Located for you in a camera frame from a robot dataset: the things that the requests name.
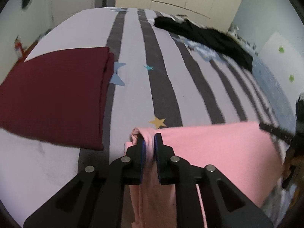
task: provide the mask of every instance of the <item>metal screw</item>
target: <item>metal screw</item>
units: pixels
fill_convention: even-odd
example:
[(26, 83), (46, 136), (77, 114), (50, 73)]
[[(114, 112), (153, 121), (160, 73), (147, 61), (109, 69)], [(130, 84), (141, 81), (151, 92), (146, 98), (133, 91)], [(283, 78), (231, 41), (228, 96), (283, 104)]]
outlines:
[(124, 162), (124, 163), (128, 163), (128, 162), (131, 161), (131, 158), (128, 157), (128, 156), (124, 156), (124, 157), (121, 158), (121, 161)]
[(85, 171), (87, 173), (90, 173), (90, 172), (93, 172), (95, 170), (94, 166), (92, 165), (88, 165), (86, 168), (85, 168)]
[(170, 158), (170, 160), (171, 160), (172, 162), (178, 162), (178, 161), (180, 160), (180, 158), (179, 158), (179, 156), (172, 156), (172, 157)]
[(213, 172), (216, 170), (216, 167), (213, 164), (208, 164), (206, 166), (207, 171)]

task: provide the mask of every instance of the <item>green wall sticker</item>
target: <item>green wall sticker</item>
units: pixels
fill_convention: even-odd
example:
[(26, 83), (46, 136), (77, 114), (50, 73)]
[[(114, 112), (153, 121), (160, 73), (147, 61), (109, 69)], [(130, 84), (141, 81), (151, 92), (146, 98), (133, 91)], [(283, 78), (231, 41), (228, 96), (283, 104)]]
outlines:
[(282, 46), (280, 46), (280, 47), (279, 47), (279, 52), (280, 52), (280, 53), (284, 53), (284, 51), (285, 51), (284, 48), (283, 48)]
[(293, 82), (295, 80), (295, 77), (293, 74), (289, 75), (289, 81), (290, 82)]

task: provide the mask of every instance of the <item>yellow star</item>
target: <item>yellow star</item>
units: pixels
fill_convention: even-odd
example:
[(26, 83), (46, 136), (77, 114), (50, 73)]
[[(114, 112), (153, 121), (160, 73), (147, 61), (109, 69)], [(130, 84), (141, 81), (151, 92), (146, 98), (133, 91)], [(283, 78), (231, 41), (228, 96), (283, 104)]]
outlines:
[(154, 117), (155, 117), (154, 121), (149, 121), (149, 123), (153, 123), (155, 125), (155, 128), (159, 128), (160, 126), (167, 127), (167, 125), (164, 124), (164, 121), (166, 120), (165, 118), (158, 119), (156, 116)]

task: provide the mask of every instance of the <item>blue star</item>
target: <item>blue star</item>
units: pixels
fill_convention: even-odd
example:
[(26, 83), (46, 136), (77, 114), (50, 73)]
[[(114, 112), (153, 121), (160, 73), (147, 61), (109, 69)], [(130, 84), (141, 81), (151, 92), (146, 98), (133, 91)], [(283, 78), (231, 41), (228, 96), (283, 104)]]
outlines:
[(121, 78), (117, 74), (118, 69), (125, 65), (126, 65), (125, 63), (114, 62), (114, 73), (112, 75), (110, 83), (113, 83), (118, 86), (125, 86), (125, 83), (121, 80)]
[(150, 66), (148, 66), (148, 65), (147, 65), (147, 66), (144, 66), (144, 67), (145, 67), (148, 71), (149, 71), (149, 70), (154, 70), (153, 67), (150, 67)]
[(112, 11), (115, 11), (115, 12), (128, 12), (128, 9), (121, 9), (121, 8), (114, 8), (114, 9), (111, 9)]

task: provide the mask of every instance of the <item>red object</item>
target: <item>red object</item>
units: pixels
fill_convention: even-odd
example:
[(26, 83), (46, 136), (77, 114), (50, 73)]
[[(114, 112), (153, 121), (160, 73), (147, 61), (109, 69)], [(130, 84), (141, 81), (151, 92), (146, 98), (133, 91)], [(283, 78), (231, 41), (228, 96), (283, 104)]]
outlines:
[(19, 64), (21, 62), (24, 62), (27, 56), (31, 53), (31, 51), (34, 49), (34, 47), (37, 45), (38, 41), (36, 40), (34, 43), (31, 44), (29, 48), (27, 48), (23, 54), (23, 57), (18, 59), (18, 61), (15, 64)]
[(21, 59), (21, 58), (24, 57), (25, 52), (23, 50), (21, 41), (20, 41), (20, 39), (18, 37), (15, 40), (15, 51), (16, 51), (19, 59)]
[(67, 49), (19, 63), (0, 86), (0, 127), (60, 145), (102, 150), (102, 121), (114, 55)]

